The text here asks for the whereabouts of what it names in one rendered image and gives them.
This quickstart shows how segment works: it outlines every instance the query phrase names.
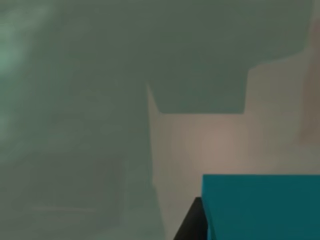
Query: black object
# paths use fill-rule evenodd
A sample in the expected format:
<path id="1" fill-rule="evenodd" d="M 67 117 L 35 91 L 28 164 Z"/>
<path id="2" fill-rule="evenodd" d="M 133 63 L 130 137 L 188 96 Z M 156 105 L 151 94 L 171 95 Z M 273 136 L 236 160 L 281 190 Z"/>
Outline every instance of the black object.
<path id="1" fill-rule="evenodd" d="M 207 240 L 208 223 L 201 197 L 196 197 L 173 240 Z"/>

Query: teal box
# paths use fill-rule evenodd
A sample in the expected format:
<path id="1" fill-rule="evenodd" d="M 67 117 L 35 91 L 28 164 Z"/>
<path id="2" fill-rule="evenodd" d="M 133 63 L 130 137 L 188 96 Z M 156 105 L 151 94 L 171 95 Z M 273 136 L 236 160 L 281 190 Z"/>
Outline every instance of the teal box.
<path id="1" fill-rule="evenodd" d="M 319 240 L 320 175 L 204 175 L 208 240 Z"/>

